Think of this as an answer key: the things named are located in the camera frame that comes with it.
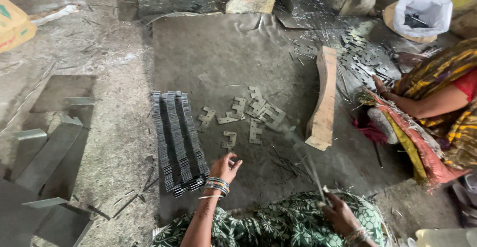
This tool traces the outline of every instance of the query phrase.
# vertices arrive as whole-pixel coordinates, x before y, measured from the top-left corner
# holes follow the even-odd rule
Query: silver bangle
[[[224,196],[222,195],[213,195],[213,196],[203,196],[200,197],[199,199],[206,199],[206,198],[223,198]]]

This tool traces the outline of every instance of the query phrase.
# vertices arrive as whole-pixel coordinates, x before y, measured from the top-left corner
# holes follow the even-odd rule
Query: metal strip
[[[38,201],[32,201],[32,202],[25,202],[25,203],[22,203],[21,205],[32,207],[32,208],[44,208],[44,207],[50,207],[53,205],[58,205],[63,203],[68,203],[68,201],[62,198],[51,198],[51,199],[44,199],[44,200],[38,200]]]
[[[83,124],[78,118],[63,117],[50,140],[46,142],[15,183],[35,193],[39,192],[78,137],[82,127]]]
[[[47,140],[46,133],[37,128],[21,131],[15,136],[18,138],[17,157],[11,170],[10,180],[14,182],[25,168],[32,162]]]

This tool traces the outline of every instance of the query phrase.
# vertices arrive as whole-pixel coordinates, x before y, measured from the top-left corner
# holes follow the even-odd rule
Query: wooden block
[[[319,98],[306,127],[306,143],[324,151],[333,137],[334,93],[336,90],[336,50],[323,46],[316,58]]]

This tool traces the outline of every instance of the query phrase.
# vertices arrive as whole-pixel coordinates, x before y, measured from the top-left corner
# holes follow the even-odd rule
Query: wrist
[[[217,195],[222,195],[222,191],[218,189],[213,189],[213,188],[206,188],[202,192],[203,196],[217,196]]]

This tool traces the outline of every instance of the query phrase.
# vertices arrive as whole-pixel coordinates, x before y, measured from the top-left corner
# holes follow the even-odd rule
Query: woman
[[[338,247],[344,246],[345,239],[351,246],[383,246],[379,214],[370,203],[348,193],[327,194],[332,208],[319,207],[319,196],[307,192],[262,205],[255,210],[255,218],[233,218],[216,205],[219,197],[228,193],[228,184],[242,164],[242,161],[231,160],[236,156],[228,153],[218,159],[210,171],[209,179],[221,179],[225,186],[205,188],[197,211],[164,227],[151,247],[209,247],[211,244]]]
[[[392,89],[373,77],[378,94],[414,117],[440,145],[444,163],[461,170],[477,165],[476,67],[472,38],[419,61]]]

